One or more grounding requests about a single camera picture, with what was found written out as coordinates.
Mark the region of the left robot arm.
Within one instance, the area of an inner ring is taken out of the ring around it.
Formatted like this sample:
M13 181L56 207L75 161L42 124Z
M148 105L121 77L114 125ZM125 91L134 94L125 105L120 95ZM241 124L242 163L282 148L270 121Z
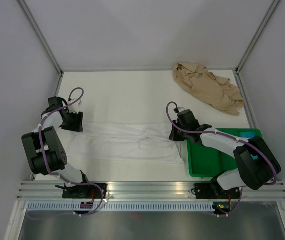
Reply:
M70 110L65 99L51 97L36 129L24 134L21 140L33 174L56 177L74 187L80 198L87 198L92 186L81 170L68 163L67 153L57 133L58 130L82 133L83 118L84 113Z

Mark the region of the white t shirt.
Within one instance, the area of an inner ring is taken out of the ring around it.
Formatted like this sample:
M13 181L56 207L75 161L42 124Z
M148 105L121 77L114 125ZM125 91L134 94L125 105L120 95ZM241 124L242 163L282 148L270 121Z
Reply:
M181 165L177 144L169 140L170 123L120 124L85 122L82 132L58 135L70 158Z

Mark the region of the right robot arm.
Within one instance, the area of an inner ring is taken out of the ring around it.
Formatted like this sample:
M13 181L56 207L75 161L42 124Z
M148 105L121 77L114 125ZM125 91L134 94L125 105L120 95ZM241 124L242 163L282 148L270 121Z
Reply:
M187 143L193 177L211 178L194 185L197 198L239 198L243 187L257 191L277 183L281 166L260 135L247 138L238 129L200 124L189 109L176 107L174 112L169 140Z

